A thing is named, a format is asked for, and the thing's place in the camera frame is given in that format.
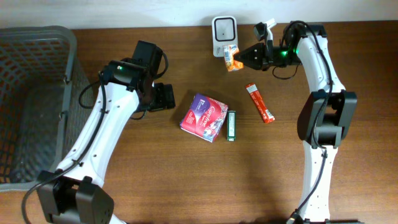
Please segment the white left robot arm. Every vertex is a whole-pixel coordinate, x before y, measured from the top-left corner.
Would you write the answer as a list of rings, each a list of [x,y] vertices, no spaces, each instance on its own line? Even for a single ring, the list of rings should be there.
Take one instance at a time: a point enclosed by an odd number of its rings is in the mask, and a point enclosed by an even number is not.
[[[164,51],[140,40],[130,58],[112,60],[99,72],[96,103],[70,152],[55,172],[43,171],[37,192],[48,223],[122,223],[103,190],[118,139],[135,113],[175,107],[170,84],[156,83],[167,63]]]

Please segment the red Nescafe sachet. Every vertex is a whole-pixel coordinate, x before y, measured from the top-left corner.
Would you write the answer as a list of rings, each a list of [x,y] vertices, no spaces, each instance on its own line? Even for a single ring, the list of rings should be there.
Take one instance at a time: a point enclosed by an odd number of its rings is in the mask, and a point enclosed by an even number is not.
[[[246,85],[246,90],[248,91],[253,103],[255,104],[259,114],[261,115],[263,122],[265,123],[273,122],[275,118],[268,110],[267,106],[265,105],[265,102],[259,90],[257,89],[257,86],[254,83],[250,83]]]

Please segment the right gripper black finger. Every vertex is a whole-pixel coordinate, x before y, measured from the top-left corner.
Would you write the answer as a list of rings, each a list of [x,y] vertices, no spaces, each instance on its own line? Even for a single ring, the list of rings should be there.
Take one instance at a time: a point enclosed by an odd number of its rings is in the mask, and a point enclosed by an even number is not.
[[[254,70],[262,70],[264,68],[263,60],[265,56],[264,43],[257,43],[240,51],[234,55],[234,60],[242,62],[244,66]]]
[[[253,27],[254,35],[258,41],[266,40],[267,33],[267,24],[263,22],[259,22]]]

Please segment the purple red Carefree pack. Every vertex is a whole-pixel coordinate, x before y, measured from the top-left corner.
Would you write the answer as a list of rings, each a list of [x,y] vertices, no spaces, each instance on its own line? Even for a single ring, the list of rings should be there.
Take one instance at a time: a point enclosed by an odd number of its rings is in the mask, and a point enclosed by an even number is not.
[[[180,128],[208,142],[213,142],[226,119],[228,105],[197,93]]]

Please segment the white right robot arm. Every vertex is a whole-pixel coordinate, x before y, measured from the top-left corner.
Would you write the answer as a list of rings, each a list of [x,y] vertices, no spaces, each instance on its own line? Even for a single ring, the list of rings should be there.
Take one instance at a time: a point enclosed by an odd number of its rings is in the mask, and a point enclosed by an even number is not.
[[[304,68],[310,94],[297,120],[305,167],[302,196],[287,223],[331,223],[329,193],[333,163],[346,137],[358,98],[340,82],[328,52],[323,24],[292,21],[274,45],[271,26],[254,26],[258,43],[234,59],[254,69]]]

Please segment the green gum pack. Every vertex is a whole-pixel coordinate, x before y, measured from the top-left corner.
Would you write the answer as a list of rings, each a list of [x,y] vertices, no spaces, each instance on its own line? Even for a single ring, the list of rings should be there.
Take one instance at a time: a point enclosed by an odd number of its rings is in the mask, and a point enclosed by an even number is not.
[[[228,141],[236,139],[236,112],[228,111],[227,114],[227,138]]]

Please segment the white barcode scanner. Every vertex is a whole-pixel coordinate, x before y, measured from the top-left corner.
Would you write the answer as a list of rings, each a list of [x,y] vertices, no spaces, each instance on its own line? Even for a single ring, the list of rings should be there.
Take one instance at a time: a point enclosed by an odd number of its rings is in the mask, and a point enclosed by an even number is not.
[[[224,45],[238,45],[237,22],[233,16],[217,16],[211,22],[213,55],[223,57]]]

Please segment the orange tissue pack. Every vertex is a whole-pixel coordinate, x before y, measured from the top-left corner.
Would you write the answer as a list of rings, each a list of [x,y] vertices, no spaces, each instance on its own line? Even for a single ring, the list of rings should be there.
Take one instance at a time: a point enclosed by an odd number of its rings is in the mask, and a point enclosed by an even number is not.
[[[239,53],[239,48],[236,44],[224,45],[223,53],[224,53],[224,62],[226,64],[227,71],[233,72],[240,70],[244,67],[242,62],[239,62],[234,59],[234,55]]]

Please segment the grey plastic basket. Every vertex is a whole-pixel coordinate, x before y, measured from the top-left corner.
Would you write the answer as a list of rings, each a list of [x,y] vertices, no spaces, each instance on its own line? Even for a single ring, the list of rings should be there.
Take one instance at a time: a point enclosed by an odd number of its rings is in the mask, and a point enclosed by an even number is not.
[[[68,154],[94,101],[62,26],[1,30],[1,190],[29,190]]]

